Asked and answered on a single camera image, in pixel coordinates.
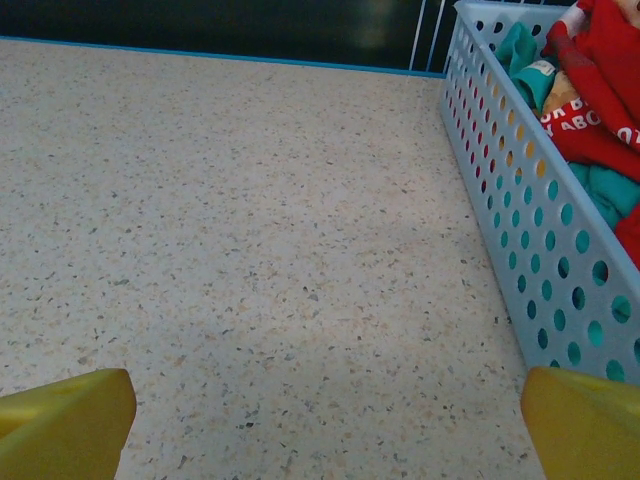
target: light blue plastic basket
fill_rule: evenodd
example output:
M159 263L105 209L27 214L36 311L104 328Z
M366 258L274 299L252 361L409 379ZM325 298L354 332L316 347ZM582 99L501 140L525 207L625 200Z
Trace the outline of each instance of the light blue plastic basket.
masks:
M492 52L564 7L456 9L441 112L525 362L640 384L640 273Z

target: red cloth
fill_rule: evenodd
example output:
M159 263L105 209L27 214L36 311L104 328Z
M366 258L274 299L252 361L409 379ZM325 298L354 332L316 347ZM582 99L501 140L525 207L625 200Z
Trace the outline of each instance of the red cloth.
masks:
M543 115L540 123L567 162L611 168L640 183L640 155L603 128L580 99Z
M640 205L633 209L631 215L618 222L615 233L633 263L640 269Z
M586 155L583 160L567 160L598 163L640 181L640 30L627 22L614 0L579 0L577 6L590 14L589 29L572 40L564 22L556 22L547 35L543 55L558 56L576 91L601 119L599 128L617 136L623 146L626 144L635 154L623 154L624 158L621 158L610 152L607 159L598 153ZM594 148L596 138L605 138L595 133L595 128L576 132L581 135L573 136L573 142L585 140L587 133L593 135L589 141L591 148ZM611 140L604 142L600 151L613 145ZM621 169L622 163L628 165Z

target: yellow object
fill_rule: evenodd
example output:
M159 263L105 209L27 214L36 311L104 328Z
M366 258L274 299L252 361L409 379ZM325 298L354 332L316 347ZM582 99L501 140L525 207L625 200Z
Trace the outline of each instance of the yellow object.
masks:
M0 478L112 480L135 414L120 369L0 398Z
M533 368L522 413L549 480L640 479L640 388Z

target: terrazzo surface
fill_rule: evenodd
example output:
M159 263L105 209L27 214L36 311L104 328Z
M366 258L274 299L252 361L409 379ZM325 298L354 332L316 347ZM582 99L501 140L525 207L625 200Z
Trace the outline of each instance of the terrazzo surface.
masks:
M542 478L439 81L0 59L1 395L127 368L119 479Z

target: teal fabric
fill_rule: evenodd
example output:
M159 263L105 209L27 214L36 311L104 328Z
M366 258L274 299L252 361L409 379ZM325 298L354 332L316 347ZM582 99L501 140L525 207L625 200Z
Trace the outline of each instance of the teal fabric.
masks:
M640 204L640 184L615 170L577 163L569 168L612 229Z
M532 65L536 51L533 35L527 27L517 22L509 30L495 55L529 107L542 111L542 105L553 87L555 68L553 75L545 75L546 69L537 68L540 65Z
M546 60L538 60L511 77L520 95L531 108L542 112L556 78L556 68Z

